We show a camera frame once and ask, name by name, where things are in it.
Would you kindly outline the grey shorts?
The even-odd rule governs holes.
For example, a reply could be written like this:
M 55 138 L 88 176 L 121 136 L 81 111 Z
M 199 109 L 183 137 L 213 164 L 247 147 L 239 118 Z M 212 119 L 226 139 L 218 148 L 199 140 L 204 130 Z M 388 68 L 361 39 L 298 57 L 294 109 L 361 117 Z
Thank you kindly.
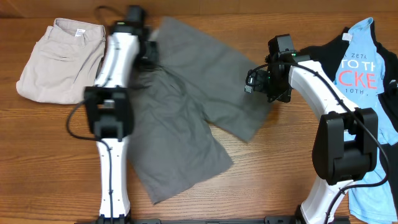
M 233 165 L 211 124 L 250 141 L 272 109 L 265 95 L 244 91 L 255 64 L 237 50 L 172 17 L 163 18 L 155 40 L 159 64 L 132 83 L 128 142 L 154 204 Z

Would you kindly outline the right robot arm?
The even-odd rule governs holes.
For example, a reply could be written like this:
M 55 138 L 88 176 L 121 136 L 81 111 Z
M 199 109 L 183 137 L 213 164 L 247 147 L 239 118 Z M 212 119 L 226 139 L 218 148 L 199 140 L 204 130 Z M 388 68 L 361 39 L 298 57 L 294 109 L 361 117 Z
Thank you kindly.
M 377 159 L 378 118 L 371 108 L 361 109 L 330 81 L 320 62 L 294 49 L 288 34 L 268 42 L 264 65 L 248 71 L 245 90 L 266 94 L 268 102 L 290 102 L 297 90 L 319 124 L 312 149 L 317 173 L 313 187 L 294 215 L 269 216 L 265 223 L 349 223 L 335 217 L 348 189 L 374 170 Z

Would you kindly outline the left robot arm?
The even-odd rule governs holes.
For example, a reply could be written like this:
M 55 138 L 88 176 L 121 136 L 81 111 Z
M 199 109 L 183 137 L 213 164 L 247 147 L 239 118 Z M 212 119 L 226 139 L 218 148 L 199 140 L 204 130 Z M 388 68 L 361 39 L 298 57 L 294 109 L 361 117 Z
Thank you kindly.
M 126 183 L 128 136 L 134 128 L 128 84 L 133 68 L 150 70 L 159 62 L 157 43 L 149 39 L 146 12 L 129 6 L 110 28 L 103 67 L 84 90 L 84 106 L 101 164 L 101 205 L 97 223 L 129 223 Z

